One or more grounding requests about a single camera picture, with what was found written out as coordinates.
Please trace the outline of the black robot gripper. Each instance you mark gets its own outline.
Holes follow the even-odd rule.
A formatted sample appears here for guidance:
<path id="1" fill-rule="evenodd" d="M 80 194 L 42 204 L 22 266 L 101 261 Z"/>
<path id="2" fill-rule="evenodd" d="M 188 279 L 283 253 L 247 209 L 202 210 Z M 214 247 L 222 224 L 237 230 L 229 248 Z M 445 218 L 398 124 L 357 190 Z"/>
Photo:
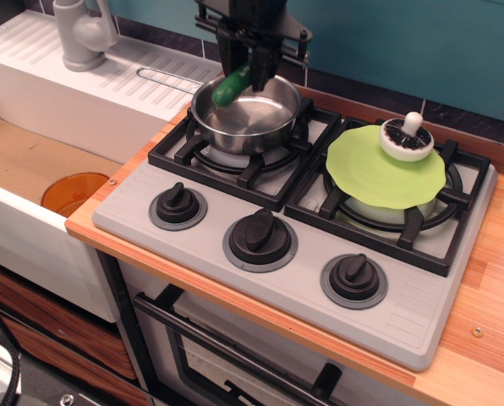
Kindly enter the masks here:
<path id="1" fill-rule="evenodd" d="M 288 11 L 286 1 L 199 1 L 196 26 L 216 35 L 226 77 L 249 60 L 253 91 L 263 91 L 281 59 L 308 64 L 312 31 Z"/>

